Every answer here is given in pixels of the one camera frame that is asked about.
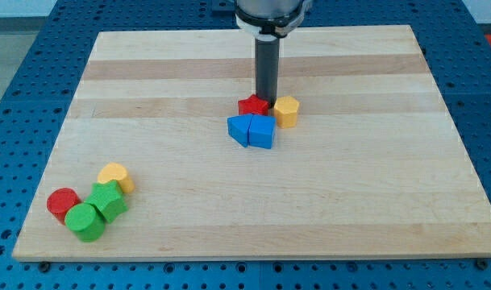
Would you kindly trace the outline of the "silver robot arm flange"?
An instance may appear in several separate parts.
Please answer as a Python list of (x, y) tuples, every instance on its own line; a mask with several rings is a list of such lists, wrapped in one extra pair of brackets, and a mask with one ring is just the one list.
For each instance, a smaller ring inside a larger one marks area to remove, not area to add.
[(313, 0), (236, 0), (236, 24), (260, 41), (282, 39), (302, 24), (313, 2)]

